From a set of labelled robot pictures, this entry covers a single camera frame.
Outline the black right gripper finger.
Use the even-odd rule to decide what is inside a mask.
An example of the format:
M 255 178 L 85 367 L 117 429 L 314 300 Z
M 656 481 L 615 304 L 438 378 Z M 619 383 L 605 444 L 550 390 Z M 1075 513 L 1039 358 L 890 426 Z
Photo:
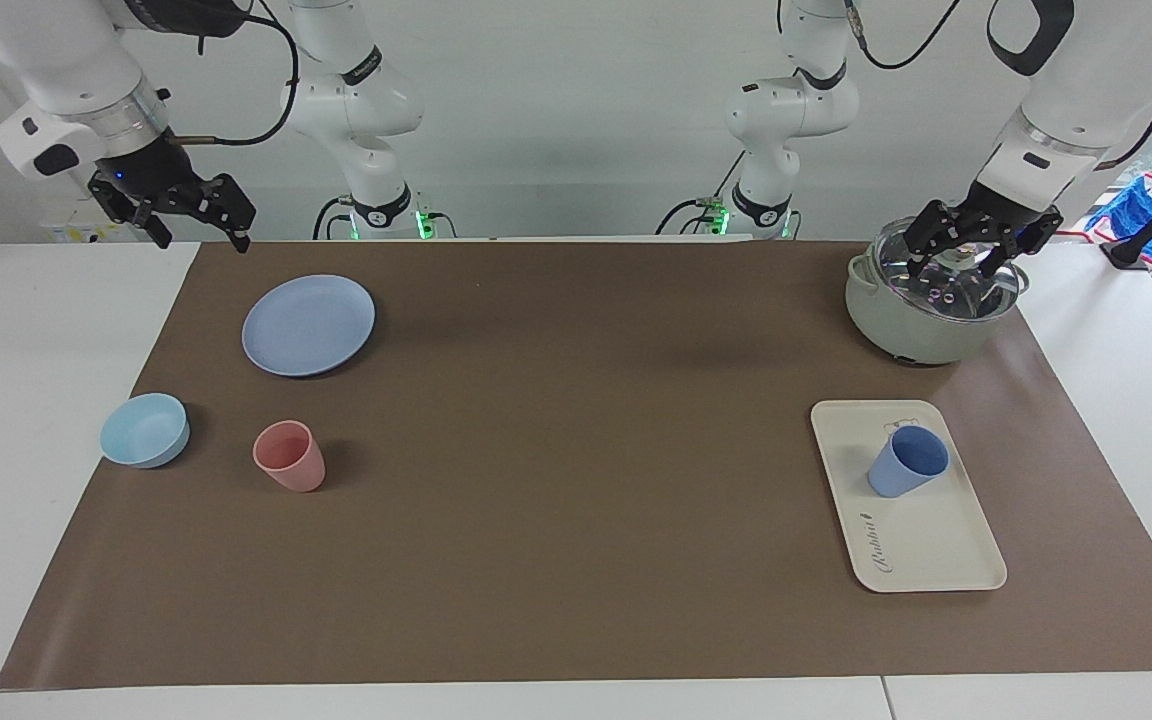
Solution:
M 159 249 L 169 249 L 172 245 L 173 234 L 156 215 L 154 204 L 151 200 L 134 200 L 108 179 L 90 179 L 88 192 L 111 222 L 131 223 L 134 228 L 145 232 L 147 238 Z
M 215 179 L 194 179 L 175 187 L 180 210 L 196 222 L 220 229 L 237 252 L 248 252 L 257 211 L 236 179 L 221 173 Z

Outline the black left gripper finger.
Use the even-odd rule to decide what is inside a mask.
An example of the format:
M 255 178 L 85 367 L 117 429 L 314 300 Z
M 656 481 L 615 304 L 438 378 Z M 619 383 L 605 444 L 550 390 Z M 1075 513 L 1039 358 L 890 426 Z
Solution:
M 1002 268 L 1011 259 L 1020 258 L 1021 255 L 1036 255 L 1047 245 L 1053 234 L 1059 232 L 1064 223 L 1062 215 L 1041 215 L 1032 223 L 1024 225 L 1020 232 L 1006 229 L 996 247 L 990 251 L 980 263 L 980 274 L 983 278 L 992 278 L 996 270 Z
M 914 217 L 914 222 L 904 232 L 905 249 L 909 253 L 905 270 L 909 275 L 920 275 L 935 253 L 958 247 L 960 215 L 957 206 L 947 205 L 945 200 L 929 200 L 927 205 Z

